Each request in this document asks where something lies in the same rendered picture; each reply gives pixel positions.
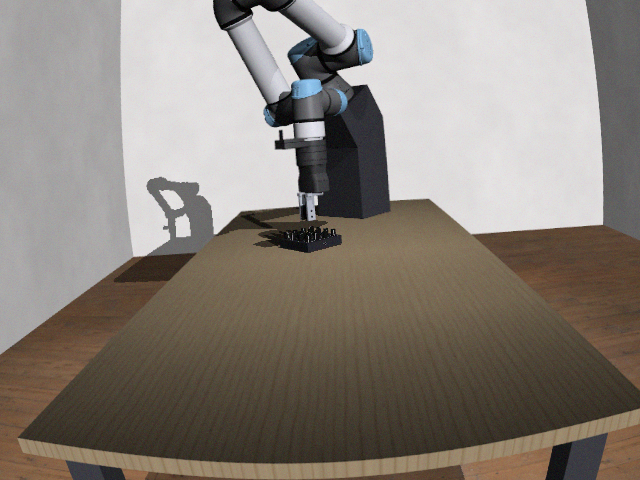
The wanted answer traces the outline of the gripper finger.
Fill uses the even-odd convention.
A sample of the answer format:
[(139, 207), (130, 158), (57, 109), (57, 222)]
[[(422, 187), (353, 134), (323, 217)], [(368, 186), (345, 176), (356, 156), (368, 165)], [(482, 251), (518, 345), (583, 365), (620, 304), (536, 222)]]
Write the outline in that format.
[(297, 193), (299, 199), (300, 220), (306, 220), (306, 200), (305, 192)]
[(316, 220), (314, 196), (318, 196), (318, 195), (323, 195), (323, 192), (321, 192), (321, 193), (306, 193), (305, 194), (305, 199), (306, 199), (306, 219), (307, 219), (307, 221)]

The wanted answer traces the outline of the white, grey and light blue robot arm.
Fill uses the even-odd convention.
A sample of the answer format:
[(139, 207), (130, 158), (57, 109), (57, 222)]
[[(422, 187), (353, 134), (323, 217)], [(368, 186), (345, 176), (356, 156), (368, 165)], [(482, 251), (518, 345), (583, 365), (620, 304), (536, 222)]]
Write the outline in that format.
[[(280, 12), (311, 36), (288, 51), (300, 79), (291, 89), (252, 19), (251, 8), (258, 5)], [(337, 71), (373, 59), (364, 29), (339, 24), (313, 0), (213, 0), (213, 10), (267, 103), (264, 115), (271, 127), (324, 121), (325, 116), (343, 113), (354, 91)]]

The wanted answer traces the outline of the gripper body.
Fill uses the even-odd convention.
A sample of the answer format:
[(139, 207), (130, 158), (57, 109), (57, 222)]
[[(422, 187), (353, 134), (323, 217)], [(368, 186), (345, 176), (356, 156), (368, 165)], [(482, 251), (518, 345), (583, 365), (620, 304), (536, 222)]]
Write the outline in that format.
[(283, 130), (279, 130), (279, 140), (275, 140), (275, 150), (294, 149), (296, 166), (299, 169), (299, 192), (321, 193), (330, 191), (326, 173), (327, 148), (324, 121), (293, 124), (294, 138), (283, 140)]

